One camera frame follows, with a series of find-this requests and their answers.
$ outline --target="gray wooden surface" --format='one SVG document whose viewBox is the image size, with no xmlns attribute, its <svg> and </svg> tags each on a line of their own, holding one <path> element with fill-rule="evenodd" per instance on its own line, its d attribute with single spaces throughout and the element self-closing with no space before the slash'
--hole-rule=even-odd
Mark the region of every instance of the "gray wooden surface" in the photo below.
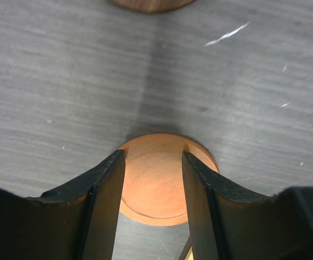
<svg viewBox="0 0 313 260">
<path fill-rule="evenodd" d="M 313 185 L 313 0 L 198 0 L 152 16 L 0 0 L 0 187 L 39 196 L 151 132 L 196 139 L 263 194 Z M 120 216 L 113 259 L 177 259 L 187 237 L 186 224 Z"/>
</svg>

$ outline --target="white speck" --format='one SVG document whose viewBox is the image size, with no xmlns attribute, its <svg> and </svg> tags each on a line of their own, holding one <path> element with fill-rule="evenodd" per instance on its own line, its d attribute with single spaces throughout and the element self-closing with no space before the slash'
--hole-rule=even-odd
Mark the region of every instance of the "white speck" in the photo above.
<svg viewBox="0 0 313 260">
<path fill-rule="evenodd" d="M 207 44 L 205 46 L 209 46 L 209 45 L 213 45 L 213 44 L 216 44 L 217 42 L 220 42 L 221 40 L 224 40 L 224 39 L 227 39 L 227 38 L 230 38 L 232 35 L 235 35 L 236 33 L 238 33 L 241 29 L 243 29 L 244 27 L 248 26 L 248 24 L 250 23 L 247 22 L 246 24 L 243 24 L 241 25 L 240 27 L 238 27 L 237 29 L 227 33 L 227 34 L 224 34 L 223 36 L 221 36 L 219 39 L 217 40 L 214 40 L 214 41 L 211 41 L 211 42 L 207 42 Z"/>
<path fill-rule="evenodd" d="M 290 104 L 290 103 L 286 103 L 286 104 L 282 105 L 281 107 L 286 107 L 288 104 Z"/>
</svg>

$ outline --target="wooden bowl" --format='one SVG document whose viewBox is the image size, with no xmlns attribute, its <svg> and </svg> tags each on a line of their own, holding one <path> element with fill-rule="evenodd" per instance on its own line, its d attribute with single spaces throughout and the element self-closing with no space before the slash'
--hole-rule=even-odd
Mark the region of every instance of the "wooden bowl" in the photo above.
<svg viewBox="0 0 313 260">
<path fill-rule="evenodd" d="M 168 12 L 192 3 L 194 0 L 110 0 L 112 3 L 137 12 L 152 14 Z"/>
<path fill-rule="evenodd" d="M 172 134 L 149 134 L 122 145 L 126 170 L 120 212 L 154 226 L 188 221 L 182 178 L 182 152 L 191 152 L 218 171 L 212 155 L 198 143 Z"/>
</svg>

